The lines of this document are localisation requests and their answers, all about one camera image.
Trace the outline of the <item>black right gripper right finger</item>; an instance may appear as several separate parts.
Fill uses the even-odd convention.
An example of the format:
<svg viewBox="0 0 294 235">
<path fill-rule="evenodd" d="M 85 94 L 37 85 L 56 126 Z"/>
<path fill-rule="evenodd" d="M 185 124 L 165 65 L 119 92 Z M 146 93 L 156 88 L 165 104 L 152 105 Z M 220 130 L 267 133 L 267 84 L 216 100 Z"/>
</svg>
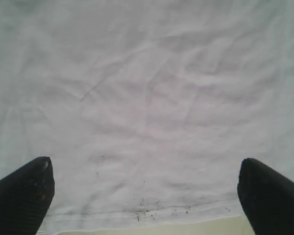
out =
<svg viewBox="0 0 294 235">
<path fill-rule="evenodd" d="M 255 234 L 294 235 L 293 181 L 257 159 L 246 158 L 237 193 Z"/>
</svg>

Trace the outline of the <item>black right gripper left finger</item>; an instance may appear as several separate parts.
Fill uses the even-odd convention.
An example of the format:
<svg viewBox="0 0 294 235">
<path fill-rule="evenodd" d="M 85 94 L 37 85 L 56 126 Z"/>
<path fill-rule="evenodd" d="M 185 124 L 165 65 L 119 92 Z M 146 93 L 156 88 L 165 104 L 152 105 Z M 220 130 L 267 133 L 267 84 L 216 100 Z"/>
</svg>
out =
<svg viewBox="0 0 294 235">
<path fill-rule="evenodd" d="M 37 157 L 0 180 L 0 235 L 35 235 L 55 194 L 50 157 Z"/>
</svg>

